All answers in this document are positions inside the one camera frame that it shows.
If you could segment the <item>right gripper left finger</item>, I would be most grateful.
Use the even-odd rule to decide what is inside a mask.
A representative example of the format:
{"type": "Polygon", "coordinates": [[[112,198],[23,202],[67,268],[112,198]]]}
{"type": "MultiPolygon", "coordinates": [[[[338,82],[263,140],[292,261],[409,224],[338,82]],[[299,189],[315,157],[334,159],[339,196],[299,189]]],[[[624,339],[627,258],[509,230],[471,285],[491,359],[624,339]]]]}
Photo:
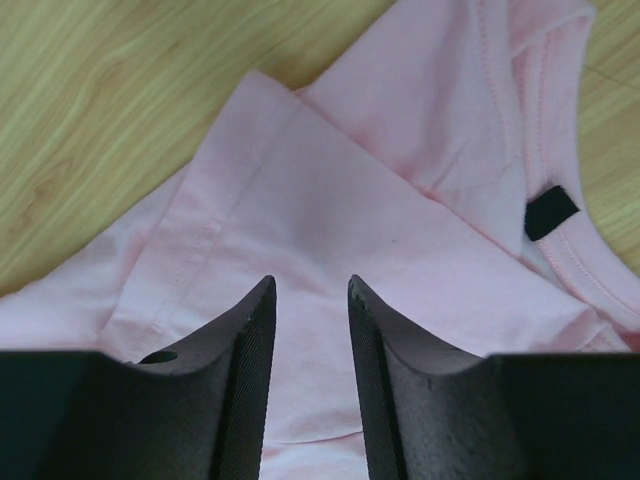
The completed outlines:
{"type": "Polygon", "coordinates": [[[275,333],[268,276],[137,363],[96,351],[3,351],[2,477],[257,478],[275,333]]]}

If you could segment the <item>pink t shirt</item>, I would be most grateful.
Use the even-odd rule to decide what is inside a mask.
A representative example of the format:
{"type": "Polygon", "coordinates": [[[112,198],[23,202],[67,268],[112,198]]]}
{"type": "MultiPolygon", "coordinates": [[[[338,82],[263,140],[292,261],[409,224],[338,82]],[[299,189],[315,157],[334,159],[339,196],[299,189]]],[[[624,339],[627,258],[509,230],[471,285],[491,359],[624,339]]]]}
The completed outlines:
{"type": "Polygon", "coordinates": [[[1,300],[1,343],[140,361],[278,287],[260,477],[364,479],[347,282],[485,356],[631,352],[639,280],[585,209],[585,1],[399,1],[314,83],[247,74],[195,157],[1,300]]]}

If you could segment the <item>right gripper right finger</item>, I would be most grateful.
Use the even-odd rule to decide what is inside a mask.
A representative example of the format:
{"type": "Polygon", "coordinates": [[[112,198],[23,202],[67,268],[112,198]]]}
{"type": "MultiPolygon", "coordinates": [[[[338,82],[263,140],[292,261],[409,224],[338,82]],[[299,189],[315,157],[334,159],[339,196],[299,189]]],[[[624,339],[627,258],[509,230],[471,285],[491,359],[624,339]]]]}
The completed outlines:
{"type": "Polygon", "coordinates": [[[373,479],[635,479],[635,354],[495,354],[432,335],[351,278],[348,311],[373,479]]]}

